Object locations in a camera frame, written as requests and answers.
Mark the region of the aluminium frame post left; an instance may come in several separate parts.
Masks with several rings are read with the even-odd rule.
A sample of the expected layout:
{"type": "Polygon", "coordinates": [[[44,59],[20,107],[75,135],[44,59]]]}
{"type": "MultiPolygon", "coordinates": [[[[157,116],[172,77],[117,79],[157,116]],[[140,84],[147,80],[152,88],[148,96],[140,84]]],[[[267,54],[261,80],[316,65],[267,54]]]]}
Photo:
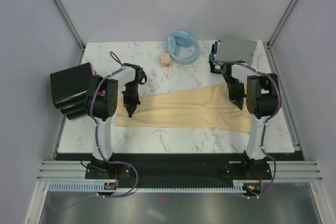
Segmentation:
{"type": "Polygon", "coordinates": [[[63,3],[61,0],[52,0],[53,4],[55,5],[57,11],[60,13],[65,25],[67,26],[68,30],[70,31],[73,39],[75,40],[76,44],[78,45],[78,47],[80,48],[80,50],[82,52],[84,52],[85,50],[85,45],[82,41],[82,39],[80,38],[68,12],[66,11],[63,3]]]}

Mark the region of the aluminium frame post right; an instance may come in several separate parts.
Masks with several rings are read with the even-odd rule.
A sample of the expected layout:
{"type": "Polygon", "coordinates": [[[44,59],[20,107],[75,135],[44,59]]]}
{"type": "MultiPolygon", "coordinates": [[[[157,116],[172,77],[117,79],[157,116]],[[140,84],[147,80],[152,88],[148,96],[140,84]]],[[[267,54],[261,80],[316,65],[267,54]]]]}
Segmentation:
{"type": "Polygon", "coordinates": [[[266,42],[267,48],[270,50],[271,47],[274,45],[277,37],[279,36],[280,32],[282,31],[284,25],[286,24],[287,20],[289,19],[291,13],[293,12],[294,8],[296,7],[299,0],[290,0],[284,13],[282,14],[276,28],[271,34],[270,39],[266,42]]]}

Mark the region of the aluminium frame post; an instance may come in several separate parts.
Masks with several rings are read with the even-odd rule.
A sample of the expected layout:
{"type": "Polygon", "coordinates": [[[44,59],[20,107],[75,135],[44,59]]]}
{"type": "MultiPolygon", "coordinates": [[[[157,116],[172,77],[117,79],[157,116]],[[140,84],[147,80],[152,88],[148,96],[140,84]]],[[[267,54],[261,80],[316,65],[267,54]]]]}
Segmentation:
{"type": "Polygon", "coordinates": [[[73,39],[75,40],[76,44],[78,45],[78,47],[80,48],[80,50],[82,52],[84,52],[85,50],[85,45],[82,41],[82,39],[80,38],[68,12],[66,11],[63,3],[61,0],[52,0],[53,4],[55,5],[57,11],[60,13],[65,25],[67,26],[68,30],[70,31],[73,39]]]}
{"type": "Polygon", "coordinates": [[[291,13],[293,12],[294,8],[296,7],[299,0],[290,0],[284,13],[282,14],[276,28],[271,34],[270,39],[266,42],[267,48],[270,50],[271,47],[274,45],[277,37],[279,36],[280,32],[282,31],[284,25],[286,24],[287,20],[289,19],[291,13]]]}

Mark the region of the black pink drawer organizer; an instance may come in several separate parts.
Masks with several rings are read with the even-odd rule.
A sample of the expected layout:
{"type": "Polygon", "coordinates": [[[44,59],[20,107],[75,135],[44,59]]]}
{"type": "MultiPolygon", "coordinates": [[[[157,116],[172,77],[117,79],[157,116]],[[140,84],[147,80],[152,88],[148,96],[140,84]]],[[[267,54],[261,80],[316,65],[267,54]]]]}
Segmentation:
{"type": "Polygon", "coordinates": [[[87,114],[84,102],[89,82],[96,75],[89,62],[50,74],[52,102],[67,119],[87,114]]]}

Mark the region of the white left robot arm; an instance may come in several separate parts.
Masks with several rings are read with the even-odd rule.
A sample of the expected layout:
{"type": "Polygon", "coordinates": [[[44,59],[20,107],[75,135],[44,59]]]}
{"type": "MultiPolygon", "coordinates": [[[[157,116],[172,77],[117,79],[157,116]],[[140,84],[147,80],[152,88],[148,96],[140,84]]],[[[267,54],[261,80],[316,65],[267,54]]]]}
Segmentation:
{"type": "Polygon", "coordinates": [[[111,178],[115,173],[115,165],[109,159],[114,153],[111,123],[118,108],[119,90],[123,89],[123,106],[131,118],[141,104],[139,86],[146,82],[143,68],[130,63],[123,64],[106,77],[94,75],[89,80],[84,106],[95,124],[95,148],[92,154],[95,159],[102,161],[97,166],[97,173],[103,178],[111,178]]]}

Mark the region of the aluminium frame rail front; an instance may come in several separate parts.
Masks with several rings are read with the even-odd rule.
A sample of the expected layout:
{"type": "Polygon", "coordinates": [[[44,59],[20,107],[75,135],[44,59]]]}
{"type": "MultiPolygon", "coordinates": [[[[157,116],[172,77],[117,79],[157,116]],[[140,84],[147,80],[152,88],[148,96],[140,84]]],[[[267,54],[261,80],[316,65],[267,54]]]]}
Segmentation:
{"type": "Polygon", "coordinates": [[[111,168],[96,168],[91,164],[81,165],[79,162],[45,161],[38,173],[39,181],[81,181],[81,180],[123,180],[132,182],[163,180],[171,184],[174,180],[190,179],[196,182],[201,179],[216,179],[220,182],[268,182],[272,178],[276,182],[319,182],[322,180],[316,162],[278,161],[268,162],[265,168],[254,168],[247,171],[238,161],[217,163],[215,161],[193,162],[133,162],[129,165],[113,165],[111,168]]]}

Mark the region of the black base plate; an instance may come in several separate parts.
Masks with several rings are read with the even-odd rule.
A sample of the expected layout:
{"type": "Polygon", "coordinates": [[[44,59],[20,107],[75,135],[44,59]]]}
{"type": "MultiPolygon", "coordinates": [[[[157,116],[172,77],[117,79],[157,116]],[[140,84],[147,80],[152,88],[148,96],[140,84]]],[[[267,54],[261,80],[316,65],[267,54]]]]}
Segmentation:
{"type": "Polygon", "coordinates": [[[218,188],[234,180],[271,179],[269,167],[246,170],[243,154],[116,153],[111,165],[88,153],[57,154],[57,161],[87,162],[86,179],[116,179],[123,188],[218,188]]]}

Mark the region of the yellow t shirt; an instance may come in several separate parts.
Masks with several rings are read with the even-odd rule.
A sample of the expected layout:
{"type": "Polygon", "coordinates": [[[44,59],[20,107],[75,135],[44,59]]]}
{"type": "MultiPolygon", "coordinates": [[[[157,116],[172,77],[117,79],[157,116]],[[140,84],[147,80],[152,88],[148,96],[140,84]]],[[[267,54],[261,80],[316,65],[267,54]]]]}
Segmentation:
{"type": "Polygon", "coordinates": [[[251,116],[246,108],[230,102],[226,84],[141,97],[132,116],[118,101],[116,126],[182,129],[217,128],[250,132],[251,116]]]}

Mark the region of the small pink cube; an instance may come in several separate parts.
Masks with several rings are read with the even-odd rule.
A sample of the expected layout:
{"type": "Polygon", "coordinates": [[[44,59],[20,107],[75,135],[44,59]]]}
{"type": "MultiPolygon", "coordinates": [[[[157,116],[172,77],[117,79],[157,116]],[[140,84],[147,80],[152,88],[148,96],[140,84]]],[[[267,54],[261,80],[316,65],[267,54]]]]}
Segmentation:
{"type": "Polygon", "coordinates": [[[160,65],[162,68],[169,68],[172,65],[172,60],[169,54],[161,54],[159,56],[160,59],[160,65]]]}

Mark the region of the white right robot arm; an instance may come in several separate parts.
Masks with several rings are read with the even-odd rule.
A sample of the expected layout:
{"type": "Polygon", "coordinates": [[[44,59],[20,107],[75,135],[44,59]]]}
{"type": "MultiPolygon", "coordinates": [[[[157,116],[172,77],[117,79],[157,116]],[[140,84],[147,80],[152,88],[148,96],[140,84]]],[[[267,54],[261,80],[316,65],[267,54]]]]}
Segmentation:
{"type": "Polygon", "coordinates": [[[251,129],[245,155],[250,161],[240,166],[241,174],[248,179],[259,173],[255,161],[267,157],[265,138],[268,122],[281,108],[278,76],[260,72],[245,62],[224,61],[220,71],[228,87],[231,103],[239,109],[246,106],[251,115],[251,129]]]}

